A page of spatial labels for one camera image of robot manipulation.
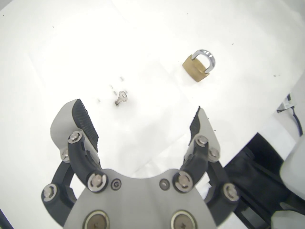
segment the textured grip pad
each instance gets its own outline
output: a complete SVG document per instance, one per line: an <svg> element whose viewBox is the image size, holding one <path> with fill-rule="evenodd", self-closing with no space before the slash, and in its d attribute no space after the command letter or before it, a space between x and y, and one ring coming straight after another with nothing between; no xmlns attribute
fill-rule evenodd
<svg viewBox="0 0 305 229"><path fill-rule="evenodd" d="M77 99L72 108L72 117L78 128L82 129L89 141L97 149L98 134L93 126L93 123L88 115L88 112L80 99Z"/></svg>
<svg viewBox="0 0 305 229"><path fill-rule="evenodd" d="M191 140L194 138L196 134L199 133L200 131L200 121L198 117L198 112L199 112L200 107L198 108L196 115L190 125L190 131L191 131Z"/></svg>

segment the padlock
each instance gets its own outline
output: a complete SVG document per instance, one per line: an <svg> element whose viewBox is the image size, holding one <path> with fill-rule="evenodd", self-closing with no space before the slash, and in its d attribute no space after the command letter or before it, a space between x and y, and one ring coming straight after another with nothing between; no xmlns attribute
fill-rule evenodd
<svg viewBox="0 0 305 229"><path fill-rule="evenodd" d="M204 55L209 59L209 67L205 66L196 58L198 55ZM186 72L196 81L199 82L209 75L210 71L215 67L215 58L213 54L207 50L197 50L193 55L190 55L182 64Z"/></svg>

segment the metal gripper plate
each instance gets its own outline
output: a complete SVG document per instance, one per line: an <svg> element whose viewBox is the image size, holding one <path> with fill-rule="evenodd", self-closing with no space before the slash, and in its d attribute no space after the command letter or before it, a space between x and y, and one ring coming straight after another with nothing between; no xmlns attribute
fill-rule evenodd
<svg viewBox="0 0 305 229"><path fill-rule="evenodd" d="M85 188L64 229L83 228L87 215L95 210L102 210L108 215L110 229L170 229L171 218L179 210L192 214L196 228L216 229L212 215L196 188L183 194L174 189L172 178L177 169L169 169L147 179L129 178L111 169L104 172L109 178L107 188L101 193L92 193ZM122 186L114 191L110 185L116 178L121 180ZM159 186L163 178L171 185L167 191Z"/></svg>

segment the key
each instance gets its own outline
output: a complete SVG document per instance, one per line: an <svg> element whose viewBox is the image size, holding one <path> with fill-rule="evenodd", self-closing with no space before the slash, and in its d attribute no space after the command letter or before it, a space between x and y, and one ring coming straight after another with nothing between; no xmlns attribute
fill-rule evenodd
<svg viewBox="0 0 305 229"><path fill-rule="evenodd" d="M114 103L118 106L121 102L126 102L126 101L127 101L126 93L124 91L119 91L119 97Z"/></svg>

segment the padlock shackle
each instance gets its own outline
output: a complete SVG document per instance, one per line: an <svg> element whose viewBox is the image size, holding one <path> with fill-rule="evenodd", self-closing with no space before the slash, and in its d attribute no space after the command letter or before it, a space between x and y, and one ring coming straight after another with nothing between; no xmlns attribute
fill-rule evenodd
<svg viewBox="0 0 305 229"><path fill-rule="evenodd" d="M209 62L210 62L210 66L205 69L204 73L207 74L209 73L211 70L214 69L215 67L215 58L213 56L213 54L207 50L197 50L195 51L195 53L192 55L192 60L194 60L198 55L203 55L205 57L208 58Z"/></svg>

